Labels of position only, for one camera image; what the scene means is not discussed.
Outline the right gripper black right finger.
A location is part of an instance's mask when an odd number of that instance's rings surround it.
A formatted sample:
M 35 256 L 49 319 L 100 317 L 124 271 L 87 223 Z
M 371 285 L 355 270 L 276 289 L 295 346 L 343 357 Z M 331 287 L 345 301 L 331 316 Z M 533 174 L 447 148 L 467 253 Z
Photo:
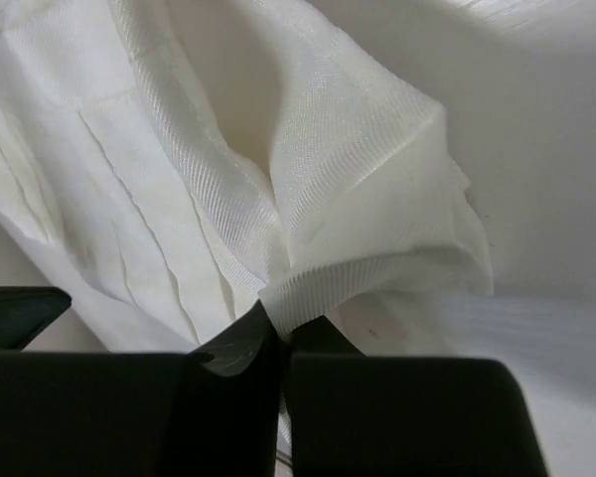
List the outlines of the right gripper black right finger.
M 296 476 L 545 476 L 509 369 L 488 359 L 368 357 L 325 317 L 292 334 Z

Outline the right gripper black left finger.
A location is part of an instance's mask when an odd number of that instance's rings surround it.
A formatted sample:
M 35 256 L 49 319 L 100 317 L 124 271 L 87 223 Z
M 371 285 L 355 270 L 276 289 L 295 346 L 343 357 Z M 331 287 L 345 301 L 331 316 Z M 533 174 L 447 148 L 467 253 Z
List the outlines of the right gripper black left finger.
M 190 353 L 32 352 L 71 306 L 0 287 L 0 476 L 270 476 L 279 343 L 261 305 Z

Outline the white pleated skirt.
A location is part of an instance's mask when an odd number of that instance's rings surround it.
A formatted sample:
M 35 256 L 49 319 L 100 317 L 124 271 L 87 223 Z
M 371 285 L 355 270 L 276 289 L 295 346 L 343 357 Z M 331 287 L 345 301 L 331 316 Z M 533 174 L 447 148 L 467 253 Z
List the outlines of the white pleated skirt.
M 0 215 L 135 309 L 88 314 L 114 350 L 488 293 L 468 186 L 442 105 L 304 1 L 0 1 Z

